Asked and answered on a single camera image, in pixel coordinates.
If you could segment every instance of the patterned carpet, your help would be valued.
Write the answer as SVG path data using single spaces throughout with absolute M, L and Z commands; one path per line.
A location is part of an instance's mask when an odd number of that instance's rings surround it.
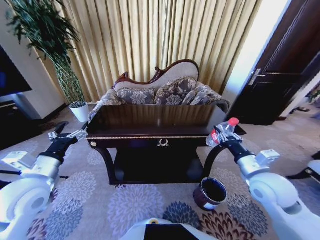
M 296 112 L 271 126 L 241 124 L 247 132 L 244 145 L 254 153 L 266 149 L 279 152 L 280 159 L 271 166 L 275 173 L 283 176 L 298 173 L 312 160 L 311 155 L 320 150 L 320 121 L 310 118 L 315 111 Z M 68 108 L 50 124 L 54 126 L 61 121 L 70 122 L 65 133 L 82 125 Z M 36 156 L 49 145 L 44 133 L 1 151 L 0 158 L 11 151 L 28 151 Z M 204 162 L 210 148 L 200 147 L 197 152 Z M 111 154 L 114 158 L 116 150 L 111 149 Z M 225 184 L 228 198 L 211 212 L 201 210 L 194 202 L 197 184 L 109 185 L 102 157 L 86 140 L 67 151 L 60 175 L 70 178 L 60 180 L 53 203 L 38 215 L 29 230 L 30 240 L 115 240 L 134 223 L 152 217 L 190 224 L 220 240 L 277 239 L 268 214 L 251 198 L 228 152 L 220 154 L 210 174 Z M 305 204 L 320 215 L 320 186 L 312 179 L 293 183 Z

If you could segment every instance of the curtain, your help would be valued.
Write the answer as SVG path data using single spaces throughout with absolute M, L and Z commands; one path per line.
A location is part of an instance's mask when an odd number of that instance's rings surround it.
M 124 72 L 146 82 L 155 67 L 194 60 L 199 81 L 221 93 L 262 0 L 63 0 L 79 31 L 70 54 L 87 102 Z

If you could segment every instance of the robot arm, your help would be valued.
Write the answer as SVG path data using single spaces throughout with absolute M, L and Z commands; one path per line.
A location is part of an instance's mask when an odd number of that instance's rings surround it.
M 289 180 L 270 172 L 269 164 L 279 154 L 265 150 L 255 156 L 241 145 L 242 139 L 235 133 L 218 132 L 220 145 L 228 148 L 234 156 L 252 197 L 268 212 L 279 239 L 319 239 L 320 217 L 306 207 Z
M 50 203 L 50 194 L 59 180 L 59 166 L 64 162 L 68 147 L 87 135 L 87 124 L 71 134 L 61 134 L 66 124 L 63 122 L 49 133 L 52 144 L 37 159 L 25 151 L 11 152 L 3 159 L 17 169 L 23 179 L 0 191 L 0 240 L 26 239 L 33 220 Z

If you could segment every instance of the sofa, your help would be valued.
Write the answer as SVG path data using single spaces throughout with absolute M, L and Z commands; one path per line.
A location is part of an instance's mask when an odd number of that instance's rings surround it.
M 166 69 L 155 68 L 154 77 L 137 82 L 122 74 L 89 114 L 91 121 L 102 106 L 118 105 L 217 105 L 225 113 L 230 103 L 199 79 L 199 67 L 184 59 Z

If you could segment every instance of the sofa cushion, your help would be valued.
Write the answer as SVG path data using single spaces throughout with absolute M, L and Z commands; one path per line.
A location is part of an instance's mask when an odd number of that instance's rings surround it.
M 197 95 L 196 91 L 192 90 L 191 92 L 189 92 L 185 96 L 185 98 L 184 98 L 183 102 L 181 103 L 181 105 L 190 105 L 191 102 L 195 99 L 196 95 Z
M 122 105 L 122 101 L 117 97 L 115 90 L 109 90 L 100 100 L 100 104 L 104 106 Z
M 126 105 L 153 104 L 155 89 L 121 88 L 116 92 L 116 95 L 122 100 L 122 103 Z
M 192 76 L 183 76 L 162 86 L 155 95 L 158 105 L 181 105 L 185 97 L 194 90 L 197 81 Z
M 209 94 L 217 94 L 215 91 L 213 91 L 208 85 L 204 85 L 201 82 L 197 82 L 196 87 L 195 87 L 195 91 L 197 93 L 205 93 L 207 95 Z
M 207 95 L 205 92 L 198 92 L 194 100 L 190 105 L 209 105 L 214 102 L 215 99 Z

